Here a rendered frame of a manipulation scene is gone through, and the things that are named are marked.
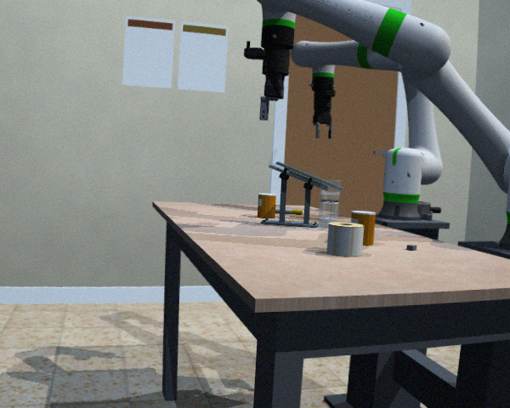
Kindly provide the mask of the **white marker with yellow cap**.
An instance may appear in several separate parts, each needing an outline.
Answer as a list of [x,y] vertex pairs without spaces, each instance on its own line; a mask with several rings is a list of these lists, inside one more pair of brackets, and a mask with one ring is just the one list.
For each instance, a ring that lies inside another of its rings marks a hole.
[[[275,212],[280,213],[280,209],[276,208]],[[286,209],[285,213],[303,215],[303,210]]]

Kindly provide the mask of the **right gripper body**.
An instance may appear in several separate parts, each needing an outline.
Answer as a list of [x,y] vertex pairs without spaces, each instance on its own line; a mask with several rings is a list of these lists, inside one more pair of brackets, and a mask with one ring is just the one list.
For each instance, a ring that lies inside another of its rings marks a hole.
[[332,123],[332,98],[328,96],[335,96],[335,90],[333,90],[334,78],[328,76],[313,77],[312,84],[309,84],[309,86],[312,87],[312,90],[315,90],[313,123]]

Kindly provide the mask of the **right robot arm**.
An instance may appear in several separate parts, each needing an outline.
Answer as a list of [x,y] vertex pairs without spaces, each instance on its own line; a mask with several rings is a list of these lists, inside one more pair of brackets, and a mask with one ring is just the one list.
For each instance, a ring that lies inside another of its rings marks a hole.
[[[313,77],[334,78],[335,65],[400,72],[399,64],[355,40],[297,42],[293,46],[291,57],[296,65],[312,68]],[[379,218],[405,221],[432,220],[432,213],[441,213],[441,208],[431,207],[429,202],[418,199],[421,184],[434,183],[443,170],[434,124],[433,103],[403,76],[402,78],[408,112],[409,148],[395,148],[386,153],[384,202]]]

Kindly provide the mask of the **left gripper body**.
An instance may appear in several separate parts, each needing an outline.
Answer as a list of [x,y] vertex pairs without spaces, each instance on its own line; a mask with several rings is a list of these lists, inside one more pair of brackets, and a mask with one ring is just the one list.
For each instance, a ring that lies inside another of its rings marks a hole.
[[284,80],[289,75],[290,50],[293,49],[294,29],[286,25],[262,27],[261,47],[250,48],[247,41],[244,56],[252,60],[263,60],[265,97],[284,98]]

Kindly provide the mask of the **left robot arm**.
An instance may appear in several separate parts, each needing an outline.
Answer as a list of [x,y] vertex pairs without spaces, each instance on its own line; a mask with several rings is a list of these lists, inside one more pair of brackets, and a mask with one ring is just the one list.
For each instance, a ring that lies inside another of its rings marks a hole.
[[507,193],[507,228],[499,247],[510,250],[510,132],[451,65],[451,41],[443,29],[364,0],[257,1],[262,5],[262,27],[294,29],[298,14],[398,63],[403,77],[451,121]]

